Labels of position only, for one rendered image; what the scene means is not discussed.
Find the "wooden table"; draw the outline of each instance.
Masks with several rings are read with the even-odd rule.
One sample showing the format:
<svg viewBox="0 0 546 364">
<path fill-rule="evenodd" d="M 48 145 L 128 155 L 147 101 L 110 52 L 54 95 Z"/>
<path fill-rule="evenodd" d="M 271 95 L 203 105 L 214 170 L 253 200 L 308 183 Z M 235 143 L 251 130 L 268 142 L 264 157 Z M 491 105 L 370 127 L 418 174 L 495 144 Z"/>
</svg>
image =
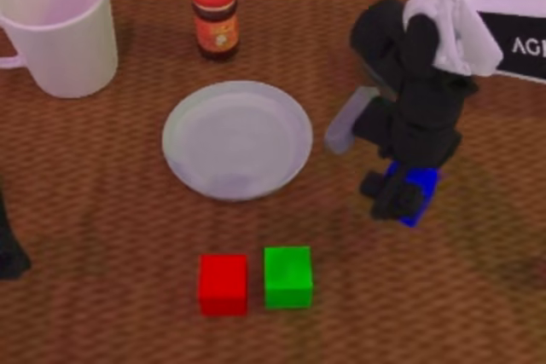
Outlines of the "wooden table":
<svg viewBox="0 0 546 364">
<path fill-rule="evenodd" d="M 376 0 L 241 0 L 241 52 L 203 61 L 189 0 L 113 0 L 120 68 L 81 101 L 48 97 L 21 69 L 0 73 L 0 168 L 34 269 L 0 283 L 4 364 L 257 362 L 537 364 L 546 359 L 546 90 L 481 82 L 464 142 L 417 229 L 375 223 L 357 193 L 375 148 L 325 152 L 329 121 L 368 84 L 348 47 Z M 5 38 L 3 54 L 10 52 Z M 210 83 L 274 84 L 309 113 L 307 166 L 268 198 L 228 205 L 169 171 L 166 116 Z M 309 245 L 315 305 L 266 311 L 264 246 Z M 197 312 L 197 258 L 249 256 L 243 319 Z"/>
</svg>

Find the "round plate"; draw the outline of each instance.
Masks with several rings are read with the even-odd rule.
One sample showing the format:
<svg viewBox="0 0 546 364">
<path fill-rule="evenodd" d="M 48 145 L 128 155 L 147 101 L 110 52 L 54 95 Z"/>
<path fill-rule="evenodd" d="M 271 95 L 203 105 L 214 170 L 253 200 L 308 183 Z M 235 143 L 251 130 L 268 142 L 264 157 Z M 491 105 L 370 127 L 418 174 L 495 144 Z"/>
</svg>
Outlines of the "round plate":
<svg viewBox="0 0 546 364">
<path fill-rule="evenodd" d="M 304 109 L 268 84 L 228 81 L 196 91 L 169 115 L 163 153 L 188 187 L 221 200 L 255 199 L 290 182 L 311 153 Z"/>
</svg>

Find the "block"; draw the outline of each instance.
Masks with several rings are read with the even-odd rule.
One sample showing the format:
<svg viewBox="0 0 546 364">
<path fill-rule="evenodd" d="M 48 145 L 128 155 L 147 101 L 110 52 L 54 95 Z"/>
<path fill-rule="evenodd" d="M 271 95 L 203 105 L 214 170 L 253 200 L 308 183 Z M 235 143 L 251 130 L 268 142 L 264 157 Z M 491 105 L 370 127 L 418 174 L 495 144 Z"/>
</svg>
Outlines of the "block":
<svg viewBox="0 0 546 364">
<path fill-rule="evenodd" d="M 313 274 L 309 246 L 264 249 L 265 307 L 304 309 L 311 306 Z"/>
<path fill-rule="evenodd" d="M 386 170 L 385 175 L 392 175 L 396 171 L 397 167 L 398 164 L 396 162 L 393 162 L 391 166 L 389 166 L 389 168 Z M 409 183 L 414 183 L 419 188 L 421 188 L 423 196 L 425 197 L 421 209 L 414 216 L 402 217 L 399 219 L 402 224 L 413 228 L 417 225 L 417 223 L 419 223 L 423 214 L 430 205 L 431 200 L 433 200 L 434 192 L 436 191 L 436 185 L 439 181 L 439 172 L 434 168 L 415 168 L 413 170 L 409 170 L 405 181 Z"/>
<path fill-rule="evenodd" d="M 247 257 L 201 255 L 198 299 L 203 315 L 245 315 L 248 300 Z"/>
</svg>

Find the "white object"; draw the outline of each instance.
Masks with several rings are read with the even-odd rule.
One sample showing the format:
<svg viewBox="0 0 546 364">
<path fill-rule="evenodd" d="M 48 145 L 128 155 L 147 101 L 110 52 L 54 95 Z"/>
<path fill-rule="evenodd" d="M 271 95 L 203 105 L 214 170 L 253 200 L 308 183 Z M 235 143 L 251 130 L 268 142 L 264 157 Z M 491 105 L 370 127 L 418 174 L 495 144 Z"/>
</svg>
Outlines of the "white object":
<svg viewBox="0 0 546 364">
<path fill-rule="evenodd" d="M 0 26 L 18 52 L 0 68 L 25 66 L 50 95 L 90 95 L 116 73 L 110 0 L 0 0 Z"/>
<path fill-rule="evenodd" d="M 379 95 L 379 90 L 375 87 L 358 87 L 352 93 L 326 130 L 324 143 L 330 151 L 341 155 L 352 147 L 355 141 L 352 126 L 368 104 Z"/>
<path fill-rule="evenodd" d="M 253 81 L 213 84 L 169 115 L 163 152 L 188 187 L 221 200 L 255 199 L 290 182 L 311 153 L 311 121 L 276 87 Z"/>
<path fill-rule="evenodd" d="M 497 0 L 496 13 L 516 14 L 511 2 Z M 411 17 L 425 14 L 439 28 L 440 45 L 434 66 L 440 70 L 489 77 L 497 70 L 503 53 L 479 16 L 488 9 L 480 0 L 409 0 L 404 8 L 404 25 Z"/>
</svg>

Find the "jar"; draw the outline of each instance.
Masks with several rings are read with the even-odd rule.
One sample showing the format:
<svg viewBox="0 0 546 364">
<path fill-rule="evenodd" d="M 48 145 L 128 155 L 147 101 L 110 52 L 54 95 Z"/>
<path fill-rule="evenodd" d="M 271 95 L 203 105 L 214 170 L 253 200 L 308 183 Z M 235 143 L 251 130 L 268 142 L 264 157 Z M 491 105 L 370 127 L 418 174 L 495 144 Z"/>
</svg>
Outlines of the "jar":
<svg viewBox="0 0 546 364">
<path fill-rule="evenodd" d="M 192 0 L 192 6 L 201 54 L 216 61 L 232 57 L 239 46 L 237 0 Z"/>
</svg>

